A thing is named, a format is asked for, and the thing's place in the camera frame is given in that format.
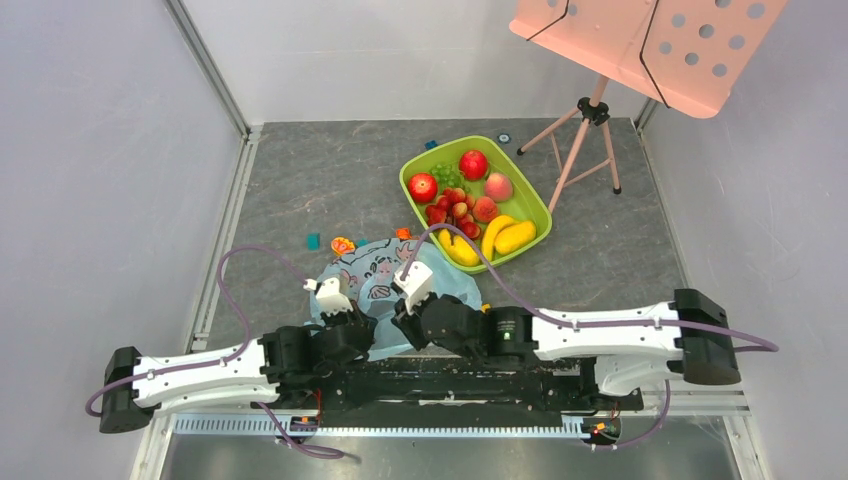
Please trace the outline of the yellow fake lemon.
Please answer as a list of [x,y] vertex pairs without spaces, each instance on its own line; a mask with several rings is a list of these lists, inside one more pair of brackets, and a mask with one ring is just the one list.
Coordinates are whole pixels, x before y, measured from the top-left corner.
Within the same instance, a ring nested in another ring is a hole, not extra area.
[[462,267],[476,267],[481,264],[480,257],[472,247],[472,244],[458,234],[453,234],[447,229],[442,229],[437,234],[439,244],[448,257]]

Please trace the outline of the red fake strawberries bunch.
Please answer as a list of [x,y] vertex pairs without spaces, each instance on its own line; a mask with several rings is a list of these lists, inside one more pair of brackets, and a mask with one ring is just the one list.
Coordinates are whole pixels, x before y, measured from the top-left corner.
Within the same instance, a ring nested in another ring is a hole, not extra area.
[[427,225],[435,223],[451,224],[459,228],[472,240],[482,236],[482,228],[472,213],[476,198],[463,188],[448,187],[436,196],[424,210]]

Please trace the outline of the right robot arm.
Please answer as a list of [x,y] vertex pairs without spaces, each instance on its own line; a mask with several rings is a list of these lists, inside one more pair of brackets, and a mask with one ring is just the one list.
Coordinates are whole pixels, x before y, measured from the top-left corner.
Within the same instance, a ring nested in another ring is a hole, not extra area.
[[416,350],[434,344],[497,371],[586,359],[590,373],[579,378],[577,392],[591,408],[652,382],[741,380],[724,308],[695,289],[631,310],[537,314],[517,306],[482,311],[431,293],[413,307],[398,301],[392,323]]

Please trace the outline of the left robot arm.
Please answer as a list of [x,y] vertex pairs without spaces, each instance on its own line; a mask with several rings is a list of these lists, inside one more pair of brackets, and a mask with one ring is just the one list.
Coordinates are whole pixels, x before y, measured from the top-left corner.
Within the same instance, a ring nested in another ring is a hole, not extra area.
[[157,414],[228,403],[285,402],[302,407],[319,380],[365,362],[375,318],[359,309],[325,316],[321,325],[284,326],[247,344],[177,357],[115,350],[104,374],[99,430],[145,428]]

